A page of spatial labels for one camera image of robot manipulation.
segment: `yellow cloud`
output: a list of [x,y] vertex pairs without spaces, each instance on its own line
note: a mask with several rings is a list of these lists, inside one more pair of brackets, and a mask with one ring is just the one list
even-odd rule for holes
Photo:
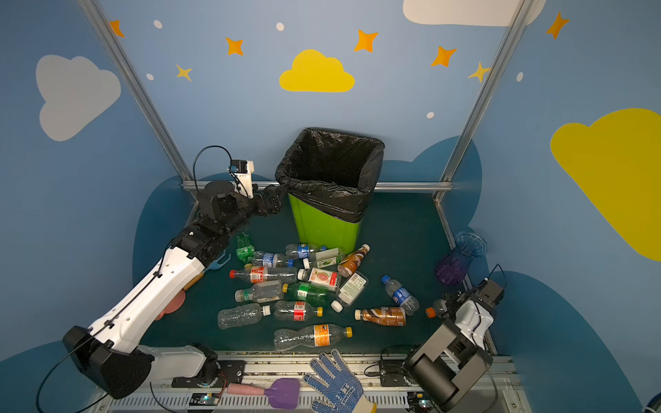
[[551,151],[631,248],[661,261],[661,116],[622,109],[589,127],[567,124]]
[[346,92],[355,82],[339,60],[312,49],[299,53],[292,70],[280,75],[280,87],[290,92]]

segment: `green trash can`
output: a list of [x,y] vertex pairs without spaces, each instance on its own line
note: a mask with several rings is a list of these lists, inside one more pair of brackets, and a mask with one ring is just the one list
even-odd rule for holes
[[287,186],[302,243],[356,247],[365,209],[381,173],[383,142],[321,128],[304,129],[276,169]]

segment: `glove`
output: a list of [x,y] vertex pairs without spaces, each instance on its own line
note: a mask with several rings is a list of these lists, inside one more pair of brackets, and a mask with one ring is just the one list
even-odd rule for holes
[[375,413],[376,404],[363,394],[363,386],[355,374],[349,370],[340,352],[319,354],[312,359],[310,367],[317,374],[306,374],[303,380],[313,389],[323,394],[330,403],[315,400],[312,411],[315,413]]

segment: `dark green surface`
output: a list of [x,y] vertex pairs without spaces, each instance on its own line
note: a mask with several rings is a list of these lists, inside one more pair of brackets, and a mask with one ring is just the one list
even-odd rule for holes
[[[253,217],[247,232],[255,248],[283,252],[288,243],[297,241],[289,203],[279,215]],[[339,314],[330,306],[325,307],[324,316],[314,321],[278,322],[265,317],[257,324],[220,330],[216,321],[218,311],[236,306],[234,291],[250,286],[229,278],[230,270],[243,267],[233,252],[236,248],[233,238],[228,248],[232,252],[231,261],[220,270],[209,271],[191,287],[184,305],[155,321],[141,344],[170,347],[199,342],[214,350],[272,351],[276,329],[297,330],[325,322],[353,328],[354,337],[335,346],[341,352],[380,352],[395,344],[424,342],[441,324],[440,319],[427,319],[424,309],[445,291],[436,281],[433,268],[449,251],[431,195],[374,194],[358,236],[358,244],[362,243],[371,246],[359,269],[368,277],[369,284],[353,306]],[[297,262],[297,266],[301,267],[302,263]],[[420,301],[420,310],[407,317],[404,327],[354,320],[355,309],[395,305],[381,284],[384,274],[399,280]],[[294,351],[314,352],[307,348]]]

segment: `white bottle cap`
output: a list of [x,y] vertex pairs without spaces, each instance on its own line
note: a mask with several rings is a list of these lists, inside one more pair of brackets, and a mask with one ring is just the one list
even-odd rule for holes
[[333,302],[330,304],[330,307],[338,313],[343,310],[342,304],[340,304],[337,300],[333,300]]

